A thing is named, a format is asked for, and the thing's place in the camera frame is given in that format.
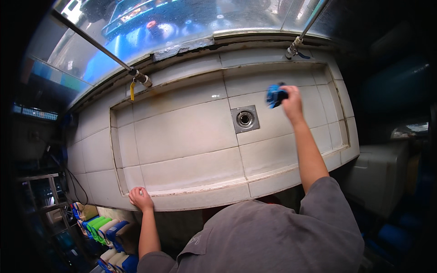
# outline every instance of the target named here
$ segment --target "tiled wall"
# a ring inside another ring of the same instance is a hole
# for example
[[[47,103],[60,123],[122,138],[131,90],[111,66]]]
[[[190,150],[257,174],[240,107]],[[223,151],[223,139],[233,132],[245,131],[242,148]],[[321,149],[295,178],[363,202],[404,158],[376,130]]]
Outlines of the tiled wall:
[[[90,203],[125,209],[135,209],[122,196],[135,186],[147,188],[158,211],[290,188],[300,183],[294,131],[281,107],[265,104],[266,87],[284,81],[300,87],[304,116],[328,169],[335,169],[359,154],[354,114],[335,60],[320,51],[304,54],[312,58],[290,62],[283,49],[208,55],[150,75],[152,91],[134,103],[125,100],[128,86],[119,88],[80,113],[68,135],[68,166]],[[260,129],[235,134],[230,109],[248,105],[256,106]]]

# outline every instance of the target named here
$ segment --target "metal pipe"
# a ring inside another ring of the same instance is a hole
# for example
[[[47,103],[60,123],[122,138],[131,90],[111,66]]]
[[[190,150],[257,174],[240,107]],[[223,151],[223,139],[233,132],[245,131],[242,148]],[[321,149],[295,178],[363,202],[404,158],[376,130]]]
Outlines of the metal pipe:
[[[125,62],[123,62],[122,60],[120,60],[117,56],[115,56],[114,54],[112,54],[109,50],[107,50],[104,46],[102,46],[101,44],[99,44],[96,40],[94,40],[93,38],[91,38],[88,34],[86,34],[83,30],[81,30],[80,28],[78,28],[75,24],[73,24],[70,20],[68,20],[67,18],[63,17],[58,11],[56,10],[52,10],[50,12],[50,14],[57,19],[59,22],[61,22],[62,24],[66,25],[67,27],[71,28],[74,32],[76,32],[77,34],[79,34],[80,37],[84,38],[87,42],[89,42],[90,44],[92,44],[93,46],[95,46],[96,48],[98,48],[100,51],[102,51],[104,54],[108,55],[108,57],[110,57],[111,59],[113,59],[114,61],[118,62],[121,66],[123,66],[124,68],[126,68],[128,71],[132,70],[132,67],[128,66]]]
[[[308,32],[309,28],[315,22],[317,17],[319,17],[320,13],[322,12],[322,10],[326,6],[326,4],[328,4],[328,1],[329,0],[320,0],[320,2],[316,6],[316,10],[314,10],[311,18],[308,20],[308,23],[306,24],[305,29],[302,31],[302,34],[300,34],[299,39],[301,39],[301,40],[303,39],[303,36],[305,36],[305,34]]]

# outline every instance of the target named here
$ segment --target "sleeve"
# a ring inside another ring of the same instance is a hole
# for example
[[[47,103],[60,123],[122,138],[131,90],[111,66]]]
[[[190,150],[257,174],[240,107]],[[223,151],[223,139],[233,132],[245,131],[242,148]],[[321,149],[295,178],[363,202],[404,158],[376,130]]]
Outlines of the sleeve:
[[[137,273],[169,273],[176,262],[162,251],[145,254],[138,262]]]
[[[326,176],[314,182],[301,201],[299,214],[360,235],[355,217],[337,181]]]

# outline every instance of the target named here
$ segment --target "glass aquarium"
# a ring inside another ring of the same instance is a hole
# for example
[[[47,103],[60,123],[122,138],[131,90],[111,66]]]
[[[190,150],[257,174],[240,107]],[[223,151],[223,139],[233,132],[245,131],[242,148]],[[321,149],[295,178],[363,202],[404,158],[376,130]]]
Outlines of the glass aquarium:
[[[58,0],[53,8],[131,65],[150,53],[214,33],[302,31],[320,3],[320,0]],[[40,23],[25,64],[24,82],[48,86],[51,98],[62,97],[59,98],[62,110],[102,80],[123,70],[50,15]]]

